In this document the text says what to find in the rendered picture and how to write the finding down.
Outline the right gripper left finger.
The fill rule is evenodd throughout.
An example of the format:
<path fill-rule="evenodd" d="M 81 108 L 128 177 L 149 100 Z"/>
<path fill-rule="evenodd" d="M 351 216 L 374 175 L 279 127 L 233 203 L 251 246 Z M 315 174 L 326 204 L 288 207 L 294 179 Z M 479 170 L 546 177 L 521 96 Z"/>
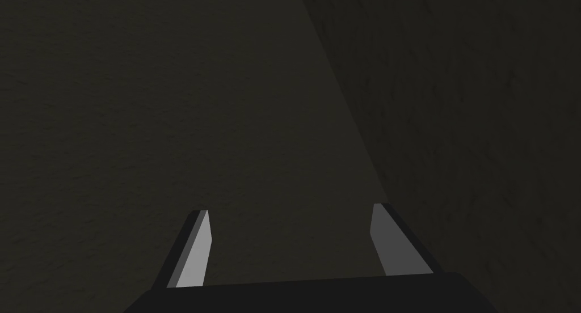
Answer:
<path fill-rule="evenodd" d="M 151 288 L 202 286 L 211 245 L 208 211 L 190 212 Z"/>

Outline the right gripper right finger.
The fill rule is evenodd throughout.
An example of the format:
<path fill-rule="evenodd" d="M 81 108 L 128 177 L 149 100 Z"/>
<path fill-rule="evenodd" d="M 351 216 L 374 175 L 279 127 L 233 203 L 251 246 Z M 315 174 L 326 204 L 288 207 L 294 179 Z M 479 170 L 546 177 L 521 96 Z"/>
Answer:
<path fill-rule="evenodd" d="M 387 276 L 444 272 L 390 204 L 373 205 L 370 235 Z"/>

